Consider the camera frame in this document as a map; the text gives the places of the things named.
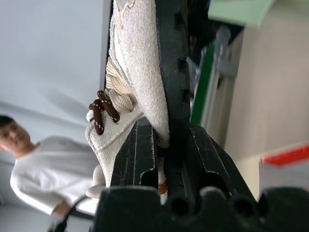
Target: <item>white shoe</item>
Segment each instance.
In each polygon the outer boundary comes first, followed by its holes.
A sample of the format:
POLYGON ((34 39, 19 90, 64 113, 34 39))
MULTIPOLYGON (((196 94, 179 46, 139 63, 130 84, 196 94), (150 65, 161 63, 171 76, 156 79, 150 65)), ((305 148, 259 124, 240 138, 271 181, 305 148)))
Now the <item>white shoe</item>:
MULTIPOLYGON (((111 99, 120 120, 117 121, 104 110, 102 121, 91 121, 85 132, 101 164, 107 188, 111 184, 116 155, 137 119, 146 116, 157 133, 158 145, 161 148, 169 146, 168 110, 160 73, 155 1, 114 0, 110 40, 105 94, 111 99)), ((90 111, 87 119, 92 117, 90 111)))

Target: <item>brown shoelace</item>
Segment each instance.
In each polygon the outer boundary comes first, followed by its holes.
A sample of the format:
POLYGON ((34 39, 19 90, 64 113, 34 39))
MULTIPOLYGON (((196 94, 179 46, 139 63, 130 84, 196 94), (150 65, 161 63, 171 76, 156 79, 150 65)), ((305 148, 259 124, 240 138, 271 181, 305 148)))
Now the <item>brown shoelace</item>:
POLYGON ((95 121, 96 132, 97 134, 102 135, 104 133, 102 111, 106 110, 114 123, 120 120, 120 116, 112 105, 112 101, 105 96, 103 90, 99 90, 97 95, 99 99, 95 99, 93 103, 89 105, 89 109, 93 111, 93 118, 90 119, 90 122, 93 120, 95 121))

